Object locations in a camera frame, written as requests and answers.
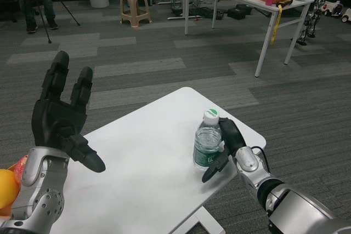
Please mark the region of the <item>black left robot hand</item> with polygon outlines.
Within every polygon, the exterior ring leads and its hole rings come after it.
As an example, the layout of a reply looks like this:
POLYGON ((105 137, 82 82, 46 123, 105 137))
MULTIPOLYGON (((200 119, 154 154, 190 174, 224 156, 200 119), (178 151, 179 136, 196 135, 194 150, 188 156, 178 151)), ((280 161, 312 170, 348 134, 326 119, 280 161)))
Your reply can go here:
POLYGON ((59 51, 46 72, 41 96, 32 113, 35 145, 61 150, 73 161, 79 161, 91 171, 101 173, 106 169, 105 163, 81 135, 87 119, 86 107, 91 95, 93 70, 90 67, 81 70, 68 104, 61 100, 68 66, 68 53, 59 51))

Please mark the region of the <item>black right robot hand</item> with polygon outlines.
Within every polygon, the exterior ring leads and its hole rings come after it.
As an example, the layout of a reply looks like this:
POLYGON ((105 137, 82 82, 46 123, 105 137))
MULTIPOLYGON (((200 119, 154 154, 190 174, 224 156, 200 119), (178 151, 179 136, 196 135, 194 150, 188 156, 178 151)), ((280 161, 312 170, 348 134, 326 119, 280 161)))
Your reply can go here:
POLYGON ((202 176, 202 182, 206 183, 217 172, 221 172, 229 162, 229 156, 235 157, 239 148, 246 146, 244 137, 240 133, 238 127, 233 120, 228 118, 219 119, 220 131, 222 132, 222 141, 224 142, 224 150, 218 153, 214 161, 202 176))

